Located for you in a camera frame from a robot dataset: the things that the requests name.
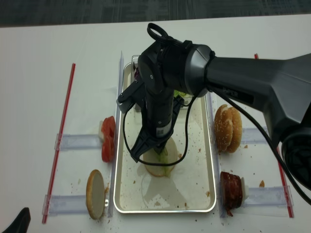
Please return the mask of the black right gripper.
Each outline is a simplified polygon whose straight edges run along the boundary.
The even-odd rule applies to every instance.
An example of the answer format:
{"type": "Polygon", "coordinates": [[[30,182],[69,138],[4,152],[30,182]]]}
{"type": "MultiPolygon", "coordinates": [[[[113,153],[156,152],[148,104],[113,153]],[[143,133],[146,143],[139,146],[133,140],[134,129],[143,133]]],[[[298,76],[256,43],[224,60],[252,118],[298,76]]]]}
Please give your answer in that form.
{"type": "Polygon", "coordinates": [[[174,91],[169,88],[159,94],[146,89],[145,94],[145,104],[141,109],[142,127],[130,152],[135,162],[150,149],[157,154],[162,153],[173,133],[182,104],[182,98],[174,100],[174,91]]]}

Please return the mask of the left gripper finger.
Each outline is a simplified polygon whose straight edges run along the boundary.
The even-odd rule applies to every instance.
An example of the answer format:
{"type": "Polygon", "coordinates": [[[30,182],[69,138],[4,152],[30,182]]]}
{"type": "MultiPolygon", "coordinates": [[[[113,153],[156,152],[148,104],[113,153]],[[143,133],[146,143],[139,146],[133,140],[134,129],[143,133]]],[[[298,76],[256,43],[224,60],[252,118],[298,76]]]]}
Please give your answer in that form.
{"type": "Polygon", "coordinates": [[[2,233],[26,233],[30,222],[30,209],[25,207],[2,233]]]}

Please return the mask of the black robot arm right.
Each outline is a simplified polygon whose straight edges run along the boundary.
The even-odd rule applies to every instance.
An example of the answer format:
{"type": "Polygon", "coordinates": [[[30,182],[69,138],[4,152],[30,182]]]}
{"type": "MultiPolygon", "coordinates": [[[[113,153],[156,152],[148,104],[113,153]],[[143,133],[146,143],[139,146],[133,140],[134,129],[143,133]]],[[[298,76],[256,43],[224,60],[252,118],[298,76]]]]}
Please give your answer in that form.
{"type": "Polygon", "coordinates": [[[264,115],[265,138],[272,150],[282,144],[277,160],[298,189],[311,186],[311,56],[288,60],[216,57],[206,45],[154,42],[138,59],[138,80],[118,98],[122,112],[142,108],[142,129],[132,158],[139,157],[173,133],[183,101],[181,91],[202,97],[208,91],[236,100],[264,115]]]}

